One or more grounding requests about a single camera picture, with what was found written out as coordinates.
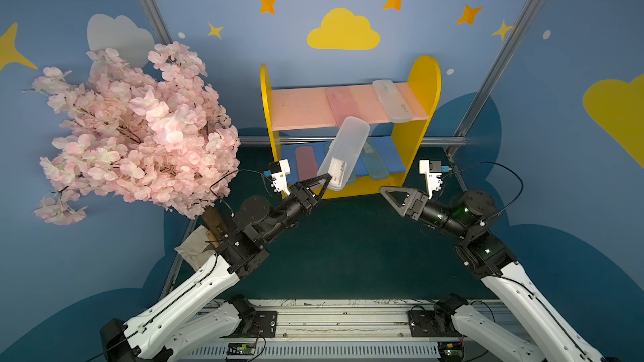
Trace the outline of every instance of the dark green floor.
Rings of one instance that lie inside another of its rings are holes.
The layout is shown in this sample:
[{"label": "dark green floor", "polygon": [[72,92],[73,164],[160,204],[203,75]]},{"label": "dark green floor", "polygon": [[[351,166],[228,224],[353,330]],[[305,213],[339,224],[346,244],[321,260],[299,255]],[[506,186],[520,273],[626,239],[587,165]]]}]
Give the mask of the dark green floor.
[{"label": "dark green floor", "polygon": [[[241,148],[240,168],[263,171],[272,161],[269,148]],[[441,148],[421,148],[405,186],[425,190],[419,159],[447,158]],[[261,177],[240,173],[230,183],[230,206],[265,195]],[[448,179],[443,201],[460,193]],[[218,205],[221,213],[226,212]],[[219,298],[243,294],[250,299],[400,299],[496,298],[463,267],[454,241],[418,222],[404,219],[380,196],[324,200],[300,225],[269,246],[270,257],[253,274]],[[181,266],[178,283],[194,271]]]}]

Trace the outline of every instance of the yellow star decal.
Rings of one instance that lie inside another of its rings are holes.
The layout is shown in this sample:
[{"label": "yellow star decal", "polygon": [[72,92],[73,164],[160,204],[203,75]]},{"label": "yellow star decal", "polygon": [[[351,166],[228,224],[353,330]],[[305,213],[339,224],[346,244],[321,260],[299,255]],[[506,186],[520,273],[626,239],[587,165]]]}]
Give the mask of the yellow star decal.
[{"label": "yellow star decal", "polygon": [[223,27],[215,28],[210,23],[208,23],[208,25],[210,25],[210,32],[208,33],[208,35],[216,35],[221,40],[221,35],[219,35],[219,32],[223,29]]},{"label": "yellow star decal", "polygon": [[514,28],[513,25],[508,27],[507,25],[505,25],[505,20],[503,20],[503,25],[501,26],[501,28],[499,28],[498,31],[496,31],[492,35],[500,35],[501,40],[504,40],[505,39],[505,34],[507,34],[507,32],[510,31],[512,28]]},{"label": "yellow star decal", "polygon": [[275,14],[275,9],[273,9],[273,6],[275,5],[275,0],[261,0],[262,1],[262,8],[260,12],[269,12],[271,14]]},{"label": "yellow star decal", "polygon": [[396,9],[400,11],[400,4],[403,3],[403,0],[387,0],[387,3],[384,4],[384,7],[382,10],[387,10],[387,9]]},{"label": "yellow star decal", "polygon": [[25,58],[15,48],[15,34],[18,32],[18,23],[13,23],[6,32],[0,36],[0,71],[9,63],[20,63],[21,65],[36,68],[32,62]]},{"label": "yellow star decal", "polygon": [[468,23],[472,25],[474,23],[474,18],[481,10],[483,10],[483,7],[479,7],[478,9],[472,9],[470,6],[465,5],[465,10],[463,10],[463,15],[458,21],[456,21],[456,24]]}]

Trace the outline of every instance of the pink shelf board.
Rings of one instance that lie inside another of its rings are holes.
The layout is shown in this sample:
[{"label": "pink shelf board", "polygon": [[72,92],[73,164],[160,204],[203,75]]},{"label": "pink shelf board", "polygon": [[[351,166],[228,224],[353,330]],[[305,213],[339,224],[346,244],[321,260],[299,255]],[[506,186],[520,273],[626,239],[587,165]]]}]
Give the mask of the pink shelf board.
[{"label": "pink shelf board", "polygon": [[[346,87],[358,104],[360,119],[369,124],[389,123],[371,84]],[[412,110],[412,121],[429,118],[407,83],[397,83],[396,88]],[[337,126],[326,99],[326,87],[273,90],[270,121],[273,131]]]}]

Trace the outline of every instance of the black mounting plate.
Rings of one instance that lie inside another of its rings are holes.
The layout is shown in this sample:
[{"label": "black mounting plate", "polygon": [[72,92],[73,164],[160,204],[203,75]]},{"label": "black mounting plate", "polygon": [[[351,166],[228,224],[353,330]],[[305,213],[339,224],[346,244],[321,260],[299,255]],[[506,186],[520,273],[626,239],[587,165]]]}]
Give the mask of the black mounting plate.
[{"label": "black mounting plate", "polygon": [[275,327],[278,325],[277,310],[257,310],[255,312],[255,323],[260,325],[260,334],[265,338],[275,337]]},{"label": "black mounting plate", "polygon": [[460,337],[461,334],[455,331],[451,324],[446,327],[445,333],[440,333],[436,330],[434,324],[434,316],[436,312],[433,310],[409,310],[407,312],[407,319],[409,330],[412,332],[412,337]]}]

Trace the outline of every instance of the blue shelf board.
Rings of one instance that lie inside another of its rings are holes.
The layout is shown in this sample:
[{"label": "blue shelf board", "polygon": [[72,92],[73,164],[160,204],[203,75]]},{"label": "blue shelf board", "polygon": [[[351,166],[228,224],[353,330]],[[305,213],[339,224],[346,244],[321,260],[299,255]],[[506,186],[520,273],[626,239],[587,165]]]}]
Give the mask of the blue shelf board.
[{"label": "blue shelf board", "polygon": [[[382,157],[384,164],[387,165],[387,169],[389,170],[389,173],[406,172],[405,164],[403,163],[403,160],[400,158],[400,154],[398,154],[398,149],[396,148],[396,145],[393,143],[393,140],[391,137],[389,136],[388,137],[369,137],[369,139],[374,143],[375,149],[377,149],[378,152],[380,153],[380,156]],[[319,166],[322,165],[322,161],[324,161],[324,157],[326,156],[324,152],[324,146],[329,142],[330,141],[310,142],[307,144],[290,144],[288,146],[282,146],[281,148],[282,159],[284,158],[288,159],[288,163],[290,165],[290,174],[286,176],[286,182],[288,182],[288,184],[294,184],[295,182],[300,180],[298,176],[298,163],[295,160],[295,149],[297,147],[302,147],[302,146],[313,147],[313,154],[315,154],[316,156],[316,162],[319,168]],[[369,173],[366,171],[366,166],[362,160],[362,157],[358,157],[356,166],[354,166],[354,173],[356,174],[357,177],[369,175]]]}]

